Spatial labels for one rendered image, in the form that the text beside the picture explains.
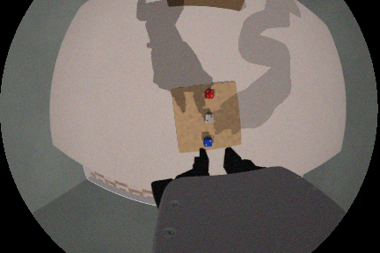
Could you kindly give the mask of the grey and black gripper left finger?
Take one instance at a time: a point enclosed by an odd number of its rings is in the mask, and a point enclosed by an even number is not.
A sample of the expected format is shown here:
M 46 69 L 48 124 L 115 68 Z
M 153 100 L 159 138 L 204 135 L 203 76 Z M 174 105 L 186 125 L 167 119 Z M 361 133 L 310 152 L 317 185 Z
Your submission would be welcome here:
M 176 178 L 180 177 L 198 177 L 198 176 L 210 176 L 208 173 L 209 159 L 206 152 L 206 149 L 200 148 L 200 156 L 194 157 L 193 168 L 189 171 L 186 171 L 180 175 L 177 175 Z M 207 166 L 207 167 L 206 167 Z M 152 194 L 154 200 L 157 204 L 157 209 L 159 208 L 160 201 L 164 192 L 165 187 L 174 179 L 164 179 L 158 180 L 151 183 Z

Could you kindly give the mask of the white die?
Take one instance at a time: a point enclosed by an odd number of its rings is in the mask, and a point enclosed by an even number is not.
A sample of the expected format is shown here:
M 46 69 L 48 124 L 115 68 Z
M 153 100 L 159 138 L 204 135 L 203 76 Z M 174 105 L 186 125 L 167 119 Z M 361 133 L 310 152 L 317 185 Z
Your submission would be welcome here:
M 205 122 L 206 123 L 213 123 L 214 115 L 213 114 L 205 114 Z

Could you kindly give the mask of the blue die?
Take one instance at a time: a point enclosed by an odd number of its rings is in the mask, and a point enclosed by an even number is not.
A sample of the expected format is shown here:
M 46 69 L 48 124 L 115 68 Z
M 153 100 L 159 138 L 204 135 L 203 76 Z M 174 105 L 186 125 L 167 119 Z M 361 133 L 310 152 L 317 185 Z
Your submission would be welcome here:
M 212 138 L 204 137 L 204 147 L 212 147 Z

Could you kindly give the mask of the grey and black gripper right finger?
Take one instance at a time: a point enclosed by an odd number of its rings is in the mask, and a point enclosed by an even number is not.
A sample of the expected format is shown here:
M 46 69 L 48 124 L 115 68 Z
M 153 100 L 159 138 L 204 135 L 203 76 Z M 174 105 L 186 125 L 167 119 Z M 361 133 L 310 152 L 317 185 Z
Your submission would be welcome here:
M 251 160 L 242 160 L 232 148 L 225 149 L 223 167 L 227 174 L 266 168 L 256 166 Z

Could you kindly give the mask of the tan square mat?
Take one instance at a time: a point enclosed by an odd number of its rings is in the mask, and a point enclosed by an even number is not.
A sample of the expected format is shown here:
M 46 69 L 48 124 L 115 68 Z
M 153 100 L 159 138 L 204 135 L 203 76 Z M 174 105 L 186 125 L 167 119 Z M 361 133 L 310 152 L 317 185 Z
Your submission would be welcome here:
M 214 90 L 214 98 L 205 98 Z M 241 145 L 241 126 L 236 82 L 211 83 L 172 89 L 172 103 L 180 153 Z M 205 114 L 213 114 L 206 123 Z M 212 147 L 204 147 L 211 137 Z

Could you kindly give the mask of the red die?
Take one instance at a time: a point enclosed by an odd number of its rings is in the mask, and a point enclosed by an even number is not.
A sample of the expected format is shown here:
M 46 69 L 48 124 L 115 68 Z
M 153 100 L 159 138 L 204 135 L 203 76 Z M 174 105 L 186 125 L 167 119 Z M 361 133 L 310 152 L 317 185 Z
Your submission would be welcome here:
M 205 98 L 213 98 L 214 90 L 205 90 Z

